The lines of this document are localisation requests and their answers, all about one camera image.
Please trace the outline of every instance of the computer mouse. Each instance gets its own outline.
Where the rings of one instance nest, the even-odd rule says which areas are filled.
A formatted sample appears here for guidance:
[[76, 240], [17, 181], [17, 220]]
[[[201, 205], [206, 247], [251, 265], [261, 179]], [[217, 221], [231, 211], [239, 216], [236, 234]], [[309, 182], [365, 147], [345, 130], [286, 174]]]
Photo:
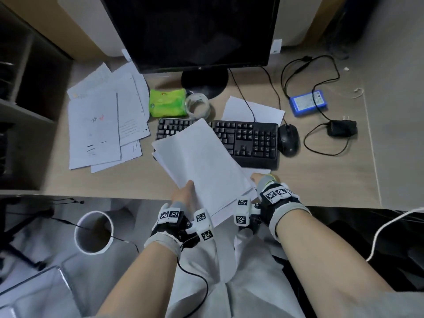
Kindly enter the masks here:
[[294, 125], [286, 124], [278, 128], [278, 150], [286, 157], [293, 157], [299, 151], [300, 138]]

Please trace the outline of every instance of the monitor screen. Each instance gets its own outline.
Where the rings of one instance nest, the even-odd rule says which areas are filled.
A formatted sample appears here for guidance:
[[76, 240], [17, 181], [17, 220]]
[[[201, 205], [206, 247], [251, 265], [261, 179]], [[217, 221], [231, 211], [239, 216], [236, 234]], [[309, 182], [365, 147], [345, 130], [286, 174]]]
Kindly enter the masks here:
[[140, 72], [268, 63], [280, 0], [102, 0]]

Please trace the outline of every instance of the shelving unit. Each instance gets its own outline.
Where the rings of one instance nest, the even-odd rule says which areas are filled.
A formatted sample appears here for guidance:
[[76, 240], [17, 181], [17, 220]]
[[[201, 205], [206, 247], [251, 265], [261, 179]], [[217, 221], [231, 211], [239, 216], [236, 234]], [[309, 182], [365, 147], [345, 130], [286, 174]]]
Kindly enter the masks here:
[[0, 122], [13, 124], [12, 172], [0, 174], [0, 194], [35, 194], [50, 157], [72, 59], [0, 3]]

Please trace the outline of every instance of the black keyboard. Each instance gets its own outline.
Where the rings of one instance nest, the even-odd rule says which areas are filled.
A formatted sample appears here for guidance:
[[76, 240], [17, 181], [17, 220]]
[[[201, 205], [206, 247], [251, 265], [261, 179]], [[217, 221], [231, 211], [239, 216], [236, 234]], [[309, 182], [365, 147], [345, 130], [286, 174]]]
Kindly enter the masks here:
[[[161, 118], [156, 139], [173, 136], [193, 122], [193, 119]], [[214, 120], [208, 125], [241, 167], [278, 168], [277, 124]]]

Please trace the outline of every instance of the desk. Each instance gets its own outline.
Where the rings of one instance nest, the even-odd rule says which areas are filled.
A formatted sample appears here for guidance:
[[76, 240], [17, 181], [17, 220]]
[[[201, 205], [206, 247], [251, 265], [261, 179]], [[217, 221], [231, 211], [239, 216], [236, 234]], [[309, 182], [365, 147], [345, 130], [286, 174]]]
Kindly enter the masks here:
[[[285, 119], [299, 130], [301, 140], [307, 132], [326, 120], [320, 114], [296, 118], [290, 109], [279, 85], [279, 75], [289, 58], [273, 55], [267, 67], [274, 86], [281, 97]], [[123, 62], [111, 62], [111, 70], [117, 69]], [[99, 63], [83, 65], [75, 63], [70, 86], [92, 72]], [[243, 95], [248, 101], [278, 107], [278, 99], [269, 84], [265, 72], [258, 68], [233, 69], [234, 76]], [[313, 85], [331, 78], [335, 71], [329, 62], [318, 61], [292, 79], [289, 94], [301, 95], [310, 92]], [[353, 89], [359, 87], [352, 74], [343, 74], [342, 80], [322, 87], [324, 98], [328, 102], [328, 115], [342, 119], [349, 116], [358, 122], [358, 137], [351, 141], [347, 151], [338, 157], [322, 156], [312, 153], [301, 145], [300, 153], [293, 158], [280, 155], [279, 168], [273, 173], [301, 197], [309, 206], [380, 208], [374, 160], [371, 148], [368, 120], [363, 96], [354, 96]], [[181, 73], [147, 74], [148, 85], [152, 89], [171, 90], [180, 88]], [[229, 76], [229, 83], [222, 94], [212, 99], [214, 107], [212, 118], [220, 119], [225, 103], [230, 97], [240, 97], [240, 93]], [[90, 168], [69, 170], [69, 133], [67, 101], [59, 119], [50, 162], [47, 168], [42, 194], [56, 196], [117, 197], [137, 199], [168, 200], [176, 188], [171, 178], [153, 159], [151, 143], [156, 134], [158, 120], [150, 117], [151, 136], [140, 141], [143, 156], [109, 169], [90, 173]], [[329, 138], [326, 130], [308, 138], [311, 148], [334, 153], [345, 145], [345, 139]]]

